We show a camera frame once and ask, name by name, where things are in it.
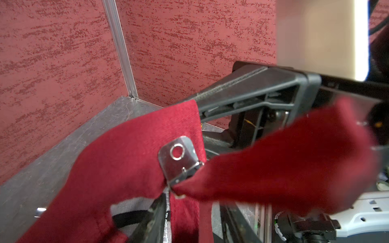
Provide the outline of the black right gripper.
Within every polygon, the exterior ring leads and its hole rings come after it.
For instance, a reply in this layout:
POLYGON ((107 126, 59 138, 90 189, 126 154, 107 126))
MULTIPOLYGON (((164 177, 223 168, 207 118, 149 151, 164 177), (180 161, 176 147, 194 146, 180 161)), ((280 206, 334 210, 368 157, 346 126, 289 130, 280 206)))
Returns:
POLYGON ((245 148, 310 110, 349 97, 380 146, 389 144, 389 85, 363 83, 288 67, 237 61, 234 71, 185 101, 197 103, 200 120, 232 115, 228 147, 245 148))

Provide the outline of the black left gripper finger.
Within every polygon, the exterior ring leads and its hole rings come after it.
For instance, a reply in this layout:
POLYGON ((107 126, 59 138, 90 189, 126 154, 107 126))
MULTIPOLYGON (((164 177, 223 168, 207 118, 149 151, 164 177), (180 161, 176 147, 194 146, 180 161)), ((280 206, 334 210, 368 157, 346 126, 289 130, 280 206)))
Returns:
POLYGON ((148 214, 139 223, 128 243, 162 243, 164 240, 167 202, 166 195, 161 194, 148 209, 148 214))

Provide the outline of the dark red baseball cap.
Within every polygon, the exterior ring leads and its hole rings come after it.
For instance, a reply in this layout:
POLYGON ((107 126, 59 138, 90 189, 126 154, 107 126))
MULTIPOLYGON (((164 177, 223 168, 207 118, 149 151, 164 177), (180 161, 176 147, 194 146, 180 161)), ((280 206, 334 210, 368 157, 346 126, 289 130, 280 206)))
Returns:
POLYGON ((305 216, 349 208, 376 180, 375 139, 356 122, 349 99, 319 108, 252 147, 206 158, 197 103, 186 101, 127 121, 88 145, 66 184, 22 243, 123 243, 112 205, 158 198, 167 187, 158 160, 182 136, 204 165, 172 187, 172 240, 212 240, 213 201, 272 204, 305 216))

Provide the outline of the pink baseball cap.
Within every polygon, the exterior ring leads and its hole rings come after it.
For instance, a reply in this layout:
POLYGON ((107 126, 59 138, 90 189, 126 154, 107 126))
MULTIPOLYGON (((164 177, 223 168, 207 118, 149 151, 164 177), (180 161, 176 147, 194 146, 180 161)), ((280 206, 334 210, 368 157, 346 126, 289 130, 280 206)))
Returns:
POLYGON ((46 212, 47 208, 37 208, 34 217, 40 218, 44 212, 46 212))

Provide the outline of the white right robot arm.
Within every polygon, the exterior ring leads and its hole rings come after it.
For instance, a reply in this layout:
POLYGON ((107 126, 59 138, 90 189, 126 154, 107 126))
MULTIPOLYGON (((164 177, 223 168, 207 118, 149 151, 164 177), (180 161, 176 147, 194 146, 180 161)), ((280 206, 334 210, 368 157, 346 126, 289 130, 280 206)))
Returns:
POLYGON ((291 67, 237 61, 230 75, 192 95, 200 119, 209 122, 231 116, 223 132, 204 132, 209 158, 243 149, 290 125, 311 109, 349 97, 356 103, 358 122, 378 140, 373 150, 383 159, 376 189, 362 194, 347 210, 299 217, 271 206, 256 211, 256 231, 264 243, 329 243, 358 234, 389 229, 389 29, 378 25, 370 45, 370 72, 363 83, 295 70, 291 67))

